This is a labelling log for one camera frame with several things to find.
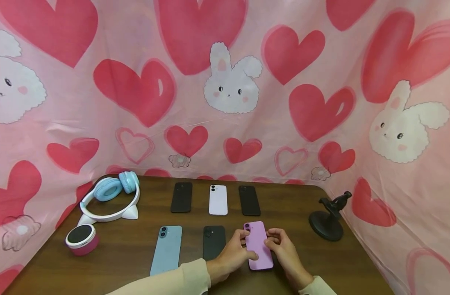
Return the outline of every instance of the purple smartphone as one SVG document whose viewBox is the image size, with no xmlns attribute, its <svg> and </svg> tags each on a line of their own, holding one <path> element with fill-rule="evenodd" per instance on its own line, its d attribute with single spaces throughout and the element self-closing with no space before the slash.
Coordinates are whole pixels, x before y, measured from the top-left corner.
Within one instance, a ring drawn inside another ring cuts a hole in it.
<svg viewBox="0 0 450 295">
<path fill-rule="evenodd" d="M 271 251 L 264 244 L 264 240 L 268 238 L 264 229 L 264 223 L 262 221 L 247 222 L 243 224 L 243 228 L 250 232 L 250 235 L 245 238 L 246 249 L 256 252 L 259 257 L 256 261 L 248 259 L 250 269 L 268 270 L 273 268 L 274 263 Z"/>
</svg>

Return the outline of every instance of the pink backdrop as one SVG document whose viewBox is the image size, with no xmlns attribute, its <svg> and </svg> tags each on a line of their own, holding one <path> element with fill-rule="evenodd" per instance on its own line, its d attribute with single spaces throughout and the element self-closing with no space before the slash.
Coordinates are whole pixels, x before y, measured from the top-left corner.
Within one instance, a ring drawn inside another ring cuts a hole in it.
<svg viewBox="0 0 450 295">
<path fill-rule="evenodd" d="M 122 170 L 350 190 L 394 292 L 450 294 L 450 0 L 0 0 L 0 293 Z"/>
</svg>

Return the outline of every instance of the hand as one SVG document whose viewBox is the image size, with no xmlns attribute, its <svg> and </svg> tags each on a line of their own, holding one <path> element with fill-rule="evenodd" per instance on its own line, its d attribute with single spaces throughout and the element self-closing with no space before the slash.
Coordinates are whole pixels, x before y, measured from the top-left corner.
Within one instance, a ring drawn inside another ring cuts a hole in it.
<svg viewBox="0 0 450 295">
<path fill-rule="evenodd" d="M 285 231 L 283 229 L 269 229 L 266 231 L 266 235 L 268 239 L 264 240 L 264 244 L 275 252 L 291 285 L 297 290 L 302 290 L 312 283 L 313 276 L 300 263 L 295 246 Z"/>
<path fill-rule="evenodd" d="M 235 230 L 234 235 L 225 245 L 220 255 L 207 261 L 207 271 L 209 272 L 212 285 L 224 281 L 232 272 L 237 270 L 248 259 L 257 260 L 254 251 L 248 251 L 243 246 L 246 245 L 245 237 L 250 233 L 243 229 Z"/>
</svg>

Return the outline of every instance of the smartphone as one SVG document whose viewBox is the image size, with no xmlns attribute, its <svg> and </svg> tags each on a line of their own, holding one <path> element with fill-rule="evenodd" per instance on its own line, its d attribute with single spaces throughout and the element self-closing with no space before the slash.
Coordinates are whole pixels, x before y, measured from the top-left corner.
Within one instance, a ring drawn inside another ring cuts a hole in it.
<svg viewBox="0 0 450 295">
<path fill-rule="evenodd" d="M 254 251 L 258 255 L 258 260 L 253 261 L 248 259 L 248 264 L 251 270 L 269 270 L 274 267 L 271 251 L 265 246 L 264 240 L 266 236 L 266 230 L 264 229 L 264 223 L 262 221 L 247 222 L 243 224 L 243 228 L 250 232 L 246 236 L 246 249 Z"/>
<path fill-rule="evenodd" d="M 162 226 L 159 229 L 150 276 L 178 268 L 181 238 L 181 226 Z"/>
<path fill-rule="evenodd" d="M 209 214 L 210 215 L 228 214 L 226 186 L 217 186 L 215 184 L 210 186 Z"/>
<path fill-rule="evenodd" d="M 172 213 L 186 213 L 191 211 L 193 198 L 193 184 L 191 182 L 178 182 L 174 186 L 173 200 L 171 202 Z"/>
<path fill-rule="evenodd" d="M 205 261 L 215 259 L 226 245 L 225 227 L 221 225 L 206 226 L 203 238 L 202 257 Z"/>
<path fill-rule="evenodd" d="M 241 213 L 245 216 L 260 216 L 261 209 L 254 186 L 239 186 L 238 193 L 240 193 Z"/>
</svg>

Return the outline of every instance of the table surface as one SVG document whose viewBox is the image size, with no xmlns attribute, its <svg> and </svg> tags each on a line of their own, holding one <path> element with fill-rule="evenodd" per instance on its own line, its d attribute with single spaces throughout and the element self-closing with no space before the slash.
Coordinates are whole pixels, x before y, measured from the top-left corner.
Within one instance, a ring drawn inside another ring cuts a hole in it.
<svg viewBox="0 0 450 295">
<path fill-rule="evenodd" d="M 318 200 L 327 196 L 317 186 L 163 177 L 139 179 L 138 220 L 96 223 L 99 245 L 90 254 L 75 257 L 64 244 L 64 238 L 80 218 L 80 209 L 76 207 L 5 294 L 106 294 L 149 275 L 161 226 L 182 226 L 181 264 L 201 258 L 204 226 L 224 226 L 228 240 L 235 229 L 243 228 L 243 223 L 258 220 L 263 221 L 267 229 L 285 229 L 305 268 L 321 276 L 338 295 L 393 294 L 343 220 L 344 236 L 338 242 L 325 241 L 312 231 L 309 214 L 324 210 Z M 175 183 L 180 181 L 193 183 L 192 209 L 190 213 L 174 214 L 170 212 L 172 192 Z M 209 187 L 212 184 L 227 186 L 227 216 L 209 215 Z M 244 184 L 256 187 L 260 217 L 241 214 L 238 186 Z M 109 202 L 92 201 L 89 209 L 95 214 L 111 214 L 128 205 L 132 198 L 133 194 L 122 193 Z M 214 286 L 209 294 L 285 295 L 296 292 L 288 286 L 278 263 L 274 269 L 260 272 L 251 272 L 245 263 L 224 283 Z"/>
</svg>

